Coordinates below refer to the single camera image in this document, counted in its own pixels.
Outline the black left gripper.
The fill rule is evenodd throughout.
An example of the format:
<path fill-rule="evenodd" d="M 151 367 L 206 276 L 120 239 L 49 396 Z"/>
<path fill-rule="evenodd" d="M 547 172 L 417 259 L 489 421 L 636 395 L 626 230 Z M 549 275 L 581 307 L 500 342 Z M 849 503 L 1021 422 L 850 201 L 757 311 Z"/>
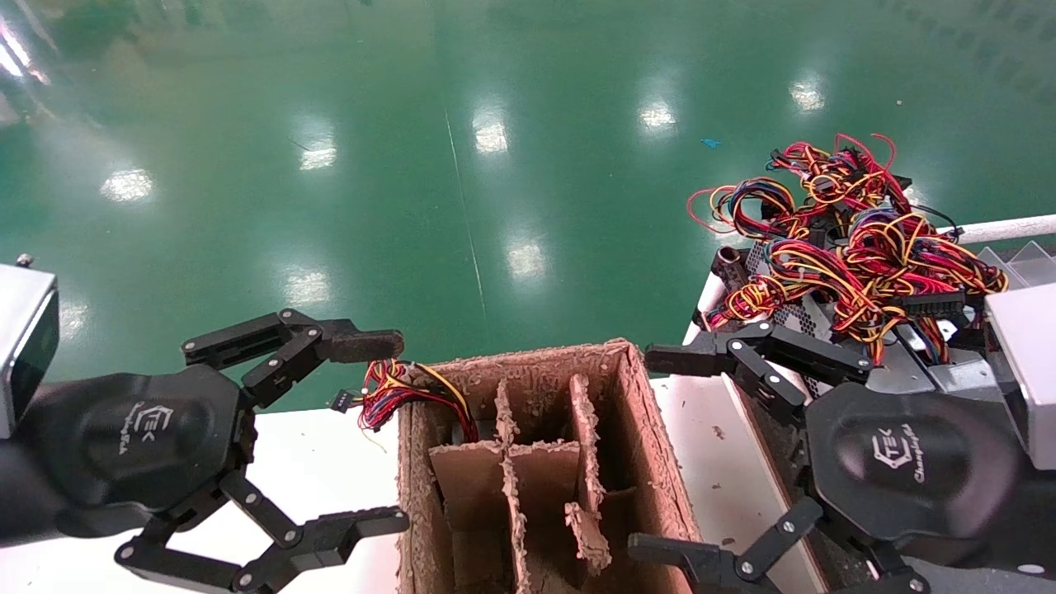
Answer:
<path fill-rule="evenodd" d="M 182 355 L 192 367 L 173 375 L 43 384 L 18 427 L 18 515 L 147 518 L 177 514 L 207 491 L 249 516 L 271 545 L 249 563 L 227 563 L 169 549 L 189 514 L 154 516 L 115 562 L 148 582 L 200 593 L 279 593 L 302 573 L 346 564 L 363 539 L 408 530 L 404 511 L 346 511 L 295 524 L 231 471 L 252 459 L 249 405 L 268 408 L 324 361 L 391 360 L 403 348 L 397 330 L 363 331 L 347 318 L 281 309 L 189 339 Z M 216 371 L 254 360 L 243 390 Z"/>

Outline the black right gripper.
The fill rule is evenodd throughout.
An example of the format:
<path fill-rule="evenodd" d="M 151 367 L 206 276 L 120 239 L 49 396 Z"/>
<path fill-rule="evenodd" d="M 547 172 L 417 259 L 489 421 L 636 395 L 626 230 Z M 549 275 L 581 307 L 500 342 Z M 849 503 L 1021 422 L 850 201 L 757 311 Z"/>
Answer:
<path fill-rule="evenodd" d="M 734 333 L 700 332 L 689 345 L 652 344 L 644 361 L 660 375 L 727 375 L 774 421 L 804 424 L 813 491 L 869 539 L 977 538 L 1025 469 L 1025 452 L 998 403 L 878 394 L 860 386 L 871 360 L 785 326 L 752 323 Z M 806 408 L 806 392 L 780 367 L 837 387 Z M 771 568 L 822 518 L 818 501 L 803 497 L 740 555 L 644 533 L 630 535 L 627 553 L 639 563 L 678 568 L 694 593 L 780 593 Z"/>

